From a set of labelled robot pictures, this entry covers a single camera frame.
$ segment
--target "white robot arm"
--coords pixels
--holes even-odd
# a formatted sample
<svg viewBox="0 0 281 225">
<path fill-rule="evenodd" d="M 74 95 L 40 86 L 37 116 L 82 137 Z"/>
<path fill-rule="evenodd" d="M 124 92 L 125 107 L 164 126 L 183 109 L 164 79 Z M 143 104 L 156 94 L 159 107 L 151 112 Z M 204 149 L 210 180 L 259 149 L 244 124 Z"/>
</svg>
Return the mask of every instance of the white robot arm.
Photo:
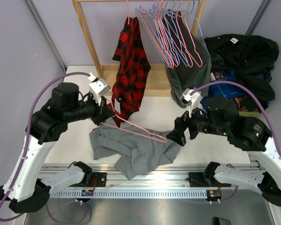
<svg viewBox="0 0 281 225">
<path fill-rule="evenodd" d="M 204 180 L 214 187 L 229 183 L 260 193 L 269 202 L 281 206 L 281 157 L 278 154 L 272 132 L 255 117 L 239 116 L 233 102 L 223 97 L 207 100 L 207 112 L 197 108 L 200 94 L 190 96 L 186 90 L 183 102 L 191 107 L 175 119 L 175 128 L 167 135 L 181 146 L 185 145 L 184 131 L 188 128 L 190 139 L 198 133 L 226 136 L 230 144 L 247 151 L 264 171 L 248 172 L 211 162 L 203 172 Z"/>
<path fill-rule="evenodd" d="M 92 74 L 89 80 L 91 81 L 89 93 L 83 99 L 78 100 L 79 87 L 76 84 L 64 82 L 52 90 L 49 101 L 40 111 L 32 115 L 27 155 L 22 158 L 23 147 L 12 175 L 4 186 L 0 186 L 0 199 L 8 193 L 7 200 L 11 200 L 9 207 L 13 212 L 38 211 L 47 203 L 50 195 L 73 184 L 90 183 L 92 169 L 83 162 L 76 162 L 66 171 L 52 177 L 42 180 L 37 178 L 47 155 L 61 133 L 67 130 L 69 122 L 90 118 L 99 125 L 114 115 L 103 97 L 110 89 L 109 85 Z M 16 171 L 22 160 L 24 162 L 17 175 Z M 10 184 L 15 176 L 16 181 L 10 190 Z"/>
</svg>

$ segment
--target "table surface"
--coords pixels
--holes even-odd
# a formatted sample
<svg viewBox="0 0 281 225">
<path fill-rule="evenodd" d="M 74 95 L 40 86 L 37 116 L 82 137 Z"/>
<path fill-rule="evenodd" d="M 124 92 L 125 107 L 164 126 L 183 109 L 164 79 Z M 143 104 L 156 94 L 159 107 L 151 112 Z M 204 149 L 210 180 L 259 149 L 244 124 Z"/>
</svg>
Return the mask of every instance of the table surface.
<svg viewBox="0 0 281 225">
<path fill-rule="evenodd" d="M 97 75 L 95 66 L 69 66 L 67 73 L 86 72 Z M 79 85 L 80 91 L 85 94 L 89 91 L 89 80 L 83 75 L 66 77 L 64 82 Z M 144 128 L 159 131 L 172 130 L 174 120 L 181 116 L 186 109 L 180 108 L 171 97 L 144 97 L 140 111 L 134 113 L 129 121 Z M 73 161 L 83 161 L 87 164 L 115 164 L 120 155 L 93 159 L 93 150 L 89 140 L 89 133 L 97 126 L 90 120 L 83 120 L 68 125 L 56 145 L 50 151 L 46 164 L 68 164 Z M 187 143 L 181 147 L 173 165 L 206 165 L 210 161 L 231 163 L 236 165 L 249 165 L 250 160 L 246 152 L 230 145 L 226 137 L 198 134 L 190 141 L 186 131 Z"/>
</svg>

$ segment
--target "wooden frame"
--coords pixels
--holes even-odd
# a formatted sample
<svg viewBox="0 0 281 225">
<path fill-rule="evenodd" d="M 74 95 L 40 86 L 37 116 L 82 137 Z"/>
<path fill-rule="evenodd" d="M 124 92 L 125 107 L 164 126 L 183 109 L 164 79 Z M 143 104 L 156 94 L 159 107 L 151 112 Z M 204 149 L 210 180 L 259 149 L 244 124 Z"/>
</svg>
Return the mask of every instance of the wooden frame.
<svg viewBox="0 0 281 225">
<path fill-rule="evenodd" d="M 103 64 L 101 65 L 98 59 L 98 55 L 95 49 L 95 45 L 92 36 L 89 31 L 89 26 L 83 12 L 82 2 L 111 2 L 111 1 L 126 1 L 126 0 L 72 0 L 76 14 L 78 16 L 79 23 L 81 25 L 82 32 L 84 34 L 86 43 L 89 48 L 89 52 L 94 61 L 98 77 L 103 78 L 111 87 L 116 80 L 116 74 L 118 72 L 118 64 Z M 129 0 L 129 1 L 153 1 L 153 0 Z M 206 0 L 197 0 L 198 6 L 195 16 L 198 21 L 201 20 Z M 196 20 L 192 24 L 192 34 L 196 36 L 199 29 L 199 24 Z M 164 64 L 150 64 L 151 70 L 148 75 L 145 96 L 170 96 L 170 84 L 166 74 L 166 68 Z"/>
</svg>

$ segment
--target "black bracket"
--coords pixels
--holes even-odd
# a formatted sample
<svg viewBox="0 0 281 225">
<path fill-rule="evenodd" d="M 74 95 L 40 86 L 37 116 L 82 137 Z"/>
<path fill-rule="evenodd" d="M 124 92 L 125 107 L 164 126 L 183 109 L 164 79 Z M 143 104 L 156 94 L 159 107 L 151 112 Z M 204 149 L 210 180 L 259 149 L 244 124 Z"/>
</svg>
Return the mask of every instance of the black bracket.
<svg viewBox="0 0 281 225">
<path fill-rule="evenodd" d="M 97 188 L 103 188 L 106 186 L 106 181 L 107 181 L 107 173 L 105 172 L 92 172 L 92 175 L 91 175 L 91 178 L 90 178 L 90 181 L 88 184 L 73 184 L 71 185 L 71 187 L 93 187 L 93 182 L 92 182 L 92 179 L 96 179 L 96 187 Z"/>
<path fill-rule="evenodd" d="M 186 178 L 187 181 L 189 181 L 189 185 L 192 188 L 207 188 L 207 187 L 213 187 L 213 188 L 219 188 L 220 183 L 217 181 L 214 181 L 213 185 L 209 185 L 208 182 L 205 180 L 205 177 L 203 175 L 203 172 L 189 172 L 188 178 Z M 222 188 L 230 187 L 231 184 L 221 184 Z"/>
</svg>

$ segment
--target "metal rod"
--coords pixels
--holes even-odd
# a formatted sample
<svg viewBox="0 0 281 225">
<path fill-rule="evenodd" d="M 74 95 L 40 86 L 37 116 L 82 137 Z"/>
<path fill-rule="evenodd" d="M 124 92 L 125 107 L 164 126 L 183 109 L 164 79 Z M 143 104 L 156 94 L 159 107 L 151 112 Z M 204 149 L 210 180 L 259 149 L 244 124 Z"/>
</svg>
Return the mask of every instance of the metal rod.
<svg viewBox="0 0 281 225">
<path fill-rule="evenodd" d="M 246 35 L 252 35 L 253 32 L 255 31 L 256 27 L 258 26 L 262 16 L 266 12 L 268 6 L 270 5 L 272 0 L 263 0 L 259 9 L 257 10 L 247 32 L 245 33 Z"/>
<path fill-rule="evenodd" d="M 33 15 L 35 21 L 37 22 L 42 34 L 44 35 L 49 47 L 51 48 L 55 58 L 57 59 L 57 61 L 59 62 L 59 65 L 61 67 L 61 69 L 63 70 L 63 72 L 65 73 L 67 71 L 67 67 L 62 59 L 62 57 L 60 56 L 55 44 L 52 41 L 52 38 L 49 35 L 49 32 L 47 31 L 35 5 L 33 4 L 32 0 L 24 0 L 24 2 L 26 3 L 29 11 L 31 12 L 31 14 Z"/>
</svg>

